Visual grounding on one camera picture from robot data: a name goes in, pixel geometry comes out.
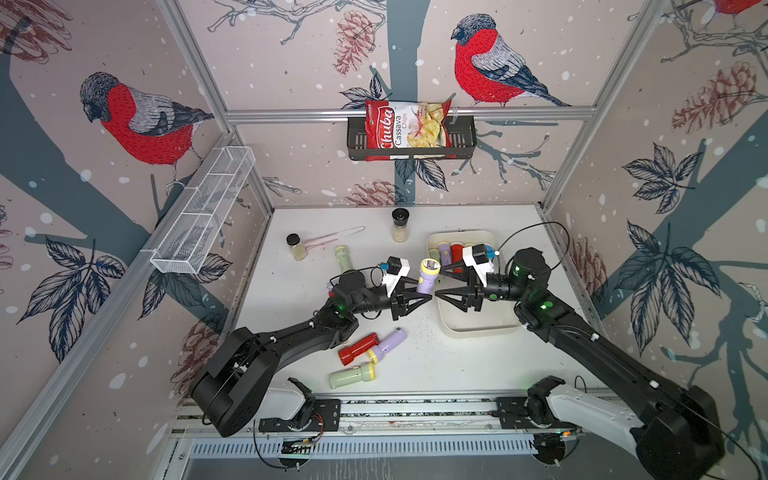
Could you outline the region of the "purple flashlight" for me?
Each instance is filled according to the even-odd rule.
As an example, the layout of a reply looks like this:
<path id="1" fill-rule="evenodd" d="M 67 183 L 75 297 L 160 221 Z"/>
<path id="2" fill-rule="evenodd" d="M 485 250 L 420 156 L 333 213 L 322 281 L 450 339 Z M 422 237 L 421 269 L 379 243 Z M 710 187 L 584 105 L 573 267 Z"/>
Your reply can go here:
<path id="1" fill-rule="evenodd" d="M 422 281 L 433 280 L 434 285 L 440 275 L 441 264 L 431 258 L 425 258 L 420 263 L 419 279 Z"/>
<path id="2" fill-rule="evenodd" d="M 369 360 L 373 364 L 380 363 L 387 354 L 398 347 L 407 338 L 407 333 L 402 328 L 397 328 L 367 350 Z"/>
<path id="3" fill-rule="evenodd" d="M 447 265 L 452 264 L 452 251 L 449 242 L 439 242 L 437 249 L 440 255 L 441 268 L 444 269 Z"/>

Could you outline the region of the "red flashlight white cap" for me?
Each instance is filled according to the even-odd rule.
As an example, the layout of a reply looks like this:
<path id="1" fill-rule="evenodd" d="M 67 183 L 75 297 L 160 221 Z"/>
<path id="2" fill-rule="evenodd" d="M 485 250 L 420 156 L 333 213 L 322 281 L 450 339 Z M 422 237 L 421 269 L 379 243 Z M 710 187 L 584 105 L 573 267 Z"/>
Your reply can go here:
<path id="1" fill-rule="evenodd" d="M 450 245 L 453 263 L 459 263 L 463 261 L 463 249 L 464 245 L 461 242 L 455 242 Z"/>

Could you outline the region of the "green flashlight front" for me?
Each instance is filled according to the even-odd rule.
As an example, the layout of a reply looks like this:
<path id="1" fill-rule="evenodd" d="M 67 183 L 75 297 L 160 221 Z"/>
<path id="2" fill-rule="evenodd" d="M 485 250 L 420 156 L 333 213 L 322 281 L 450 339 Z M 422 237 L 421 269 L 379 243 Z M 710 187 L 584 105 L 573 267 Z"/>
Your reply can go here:
<path id="1" fill-rule="evenodd" d="M 376 379 L 375 364 L 367 362 L 362 365 L 337 371 L 329 376 L 329 385 L 338 389 L 359 382 L 370 382 Z"/>

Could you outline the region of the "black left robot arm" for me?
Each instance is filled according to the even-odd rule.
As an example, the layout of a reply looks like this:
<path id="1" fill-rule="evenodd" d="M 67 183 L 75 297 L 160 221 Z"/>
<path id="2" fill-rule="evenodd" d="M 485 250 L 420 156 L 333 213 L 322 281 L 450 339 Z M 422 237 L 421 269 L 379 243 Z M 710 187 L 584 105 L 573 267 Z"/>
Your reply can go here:
<path id="1" fill-rule="evenodd" d="M 257 413 L 276 372 L 347 341 L 359 326 L 359 314 L 389 310 L 397 320 L 429 302 L 432 295 L 417 292 L 415 284 L 401 278 L 388 292 L 384 284 L 369 287 L 362 274 L 347 272 L 310 319 L 271 332 L 234 330 L 191 383 L 189 395 L 203 423 L 223 437 L 237 433 Z"/>

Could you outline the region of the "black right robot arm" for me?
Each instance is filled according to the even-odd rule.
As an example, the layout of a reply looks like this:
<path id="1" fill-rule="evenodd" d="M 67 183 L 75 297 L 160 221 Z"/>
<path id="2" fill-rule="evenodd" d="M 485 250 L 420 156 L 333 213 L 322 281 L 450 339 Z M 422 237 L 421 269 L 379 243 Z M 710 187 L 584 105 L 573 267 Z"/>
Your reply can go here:
<path id="1" fill-rule="evenodd" d="M 548 289 L 551 269 L 541 251 L 516 252 L 496 272 L 484 244 L 464 248 L 462 260 L 443 268 L 461 281 L 436 296 L 467 312 L 484 301 L 509 301 L 526 329 L 588 369 L 621 406 L 547 376 L 527 391 L 525 408 L 537 426 L 557 422 L 584 427 L 632 454 L 655 479 L 699 479 L 725 456 L 724 434 L 711 395 L 683 388 L 646 368 L 591 328 Z"/>

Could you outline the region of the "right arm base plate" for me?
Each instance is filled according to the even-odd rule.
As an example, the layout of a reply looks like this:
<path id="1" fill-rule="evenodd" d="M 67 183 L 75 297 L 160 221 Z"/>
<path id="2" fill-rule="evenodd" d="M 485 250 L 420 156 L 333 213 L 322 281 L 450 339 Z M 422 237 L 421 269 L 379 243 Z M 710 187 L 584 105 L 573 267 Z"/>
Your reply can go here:
<path id="1" fill-rule="evenodd" d="M 503 430 L 577 430 L 578 426 L 557 419 L 545 402 L 528 397 L 498 397 L 497 410 Z"/>

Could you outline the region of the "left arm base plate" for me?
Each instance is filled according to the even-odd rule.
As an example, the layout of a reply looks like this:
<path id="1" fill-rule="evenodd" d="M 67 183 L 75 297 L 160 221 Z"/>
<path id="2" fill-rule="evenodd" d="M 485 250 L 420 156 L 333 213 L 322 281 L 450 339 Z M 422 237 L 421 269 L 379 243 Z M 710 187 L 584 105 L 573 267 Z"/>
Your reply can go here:
<path id="1" fill-rule="evenodd" d="M 339 428 L 341 401 L 319 399 L 306 401 L 298 412 L 288 420 L 264 418 L 258 422 L 260 433 L 290 433 L 309 435 L 321 432 L 336 432 Z"/>

